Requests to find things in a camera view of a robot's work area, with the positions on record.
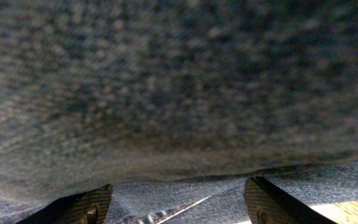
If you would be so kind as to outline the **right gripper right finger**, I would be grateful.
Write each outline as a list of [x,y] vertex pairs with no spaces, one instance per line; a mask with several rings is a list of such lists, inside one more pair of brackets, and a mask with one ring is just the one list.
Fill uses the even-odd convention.
[[263,177],[246,181],[244,200],[252,224],[336,224]]

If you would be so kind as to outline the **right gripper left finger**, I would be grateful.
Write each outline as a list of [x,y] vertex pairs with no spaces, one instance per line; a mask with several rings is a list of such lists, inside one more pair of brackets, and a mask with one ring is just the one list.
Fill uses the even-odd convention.
[[112,185],[59,198],[17,224],[103,224],[112,199]]

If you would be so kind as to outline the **blue denim jeans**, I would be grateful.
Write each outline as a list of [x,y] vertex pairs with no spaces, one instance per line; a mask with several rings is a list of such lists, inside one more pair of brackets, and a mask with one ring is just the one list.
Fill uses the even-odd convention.
[[0,223],[239,223],[255,175],[358,200],[358,1],[0,0]]

